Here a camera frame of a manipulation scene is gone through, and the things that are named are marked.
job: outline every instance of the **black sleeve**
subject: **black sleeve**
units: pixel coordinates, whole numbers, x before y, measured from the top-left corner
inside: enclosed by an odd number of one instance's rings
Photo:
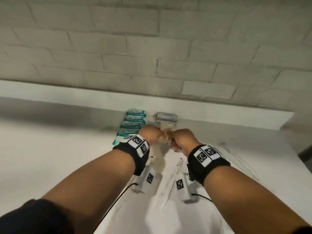
[[[65,214],[52,202],[30,200],[22,207],[0,217],[1,234],[73,234]]]
[[[292,234],[312,234],[312,227],[303,227],[293,232]]]

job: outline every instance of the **stack of packages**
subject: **stack of packages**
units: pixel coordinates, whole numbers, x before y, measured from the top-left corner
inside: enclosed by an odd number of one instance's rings
[[[130,109],[121,123],[119,131],[113,142],[117,145],[119,141],[131,134],[137,134],[142,126],[146,124],[146,113],[143,110]]]

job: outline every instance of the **wristband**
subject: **wristband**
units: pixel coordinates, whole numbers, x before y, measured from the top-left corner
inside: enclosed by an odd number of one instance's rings
[[[192,150],[188,157],[188,169],[191,179],[204,184],[206,176],[216,167],[230,166],[231,164],[225,160],[221,153],[211,145],[199,145]]]
[[[131,155],[135,162],[134,175],[140,176],[149,158],[149,144],[139,134],[128,135],[113,149],[119,149]]]

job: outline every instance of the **forearm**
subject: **forearm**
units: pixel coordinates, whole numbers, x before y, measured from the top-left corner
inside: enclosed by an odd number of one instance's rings
[[[113,150],[74,171],[42,198],[64,210],[75,233],[91,233],[134,170],[129,154]]]
[[[290,234],[308,226],[274,194],[233,167],[213,169],[204,187],[236,234]]]

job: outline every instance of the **hand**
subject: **hand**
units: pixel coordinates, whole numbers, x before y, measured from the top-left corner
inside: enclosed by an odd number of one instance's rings
[[[175,152],[182,149],[183,154],[188,157],[191,151],[201,145],[192,131],[189,129],[181,129],[176,131],[167,131],[169,139],[172,139],[171,147]]]
[[[164,132],[157,126],[145,125],[140,129],[138,134],[146,139],[151,146],[158,141],[159,137],[164,135]]]

